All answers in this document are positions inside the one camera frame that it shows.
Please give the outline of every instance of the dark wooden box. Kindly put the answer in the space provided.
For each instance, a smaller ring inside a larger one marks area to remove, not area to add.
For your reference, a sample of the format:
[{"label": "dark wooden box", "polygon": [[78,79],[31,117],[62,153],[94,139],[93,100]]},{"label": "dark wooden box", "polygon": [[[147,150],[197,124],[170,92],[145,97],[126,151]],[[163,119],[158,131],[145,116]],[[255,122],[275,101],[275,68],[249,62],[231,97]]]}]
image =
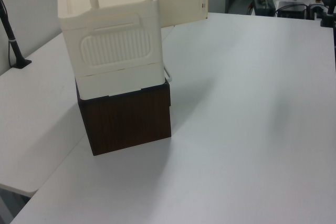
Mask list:
[{"label": "dark wooden box", "polygon": [[77,100],[92,153],[100,155],[171,136],[170,88],[164,84],[140,91]]}]

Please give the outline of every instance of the floor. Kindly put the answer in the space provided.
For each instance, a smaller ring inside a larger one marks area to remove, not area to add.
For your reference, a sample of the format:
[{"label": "floor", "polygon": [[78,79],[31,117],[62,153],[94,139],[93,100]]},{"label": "floor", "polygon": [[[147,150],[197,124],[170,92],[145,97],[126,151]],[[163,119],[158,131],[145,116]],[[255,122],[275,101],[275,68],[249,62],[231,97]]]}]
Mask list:
[{"label": "floor", "polygon": [[251,2],[252,0],[229,0],[228,13],[246,15],[247,8]]}]

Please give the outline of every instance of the white wall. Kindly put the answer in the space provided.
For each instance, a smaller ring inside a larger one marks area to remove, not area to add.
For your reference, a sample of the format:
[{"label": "white wall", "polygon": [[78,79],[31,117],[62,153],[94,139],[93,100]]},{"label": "white wall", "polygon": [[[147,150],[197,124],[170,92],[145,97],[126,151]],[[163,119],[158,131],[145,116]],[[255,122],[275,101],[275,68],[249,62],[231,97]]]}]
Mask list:
[{"label": "white wall", "polygon": [[[57,0],[3,0],[9,22],[24,57],[60,33]],[[8,38],[0,24],[0,74],[9,69]],[[15,57],[11,51],[12,63]]]},{"label": "white wall", "polygon": [[[3,0],[9,21],[24,57],[53,39],[61,31],[57,19],[57,0]],[[209,12],[223,13],[227,0],[209,0]],[[0,75],[9,69],[8,39],[0,24]],[[11,62],[15,57],[11,51]]]}]

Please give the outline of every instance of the ribbed panel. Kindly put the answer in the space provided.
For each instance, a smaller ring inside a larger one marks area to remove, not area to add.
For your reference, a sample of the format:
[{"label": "ribbed panel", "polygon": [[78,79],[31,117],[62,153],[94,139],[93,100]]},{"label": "ribbed panel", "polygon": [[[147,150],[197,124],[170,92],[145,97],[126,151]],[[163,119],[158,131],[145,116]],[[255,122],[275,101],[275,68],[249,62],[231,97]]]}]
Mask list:
[{"label": "ribbed panel", "polygon": [[80,46],[83,61],[90,66],[141,58],[151,50],[149,34],[143,28],[88,36]]}]

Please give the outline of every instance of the wire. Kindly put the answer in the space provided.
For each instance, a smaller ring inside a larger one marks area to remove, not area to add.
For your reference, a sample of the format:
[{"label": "wire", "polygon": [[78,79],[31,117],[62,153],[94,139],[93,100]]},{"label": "wire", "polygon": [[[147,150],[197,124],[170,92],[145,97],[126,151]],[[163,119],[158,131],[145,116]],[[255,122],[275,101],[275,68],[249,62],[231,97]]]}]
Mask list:
[{"label": "wire", "polygon": [[[5,10],[5,13],[6,13],[6,16],[7,16],[7,18],[8,18],[8,12],[7,12],[7,8],[6,8],[6,6],[5,6],[5,3],[4,3],[4,1],[3,0],[0,0],[0,2],[1,2],[1,5],[3,6],[3,8],[4,8],[4,10]],[[10,63],[11,61],[11,53],[10,53],[10,42],[8,41],[8,63],[9,63],[9,67],[10,68],[12,68],[12,64]]]},{"label": "wire", "polygon": [[325,7],[326,9],[329,10],[329,7],[327,7],[327,6],[325,6],[325,5],[321,5],[321,4],[311,4],[310,7],[312,7],[313,5],[323,6],[323,7]]},{"label": "wire", "polygon": [[12,68],[12,64],[10,63],[11,61],[11,53],[10,53],[10,42],[8,41],[8,63],[9,63],[9,67]]},{"label": "wire", "polygon": [[246,15],[251,15],[250,13],[252,9],[253,9],[253,1],[251,2],[251,4],[248,5]]},{"label": "wire", "polygon": [[283,7],[279,8],[279,9],[277,9],[277,10],[275,11],[275,13],[278,13],[278,11],[280,11],[280,10],[287,9],[287,8],[291,8],[291,7],[294,7],[294,6],[305,6],[306,8],[308,7],[308,6],[305,5],[305,4],[286,5],[286,6],[283,6]]}]

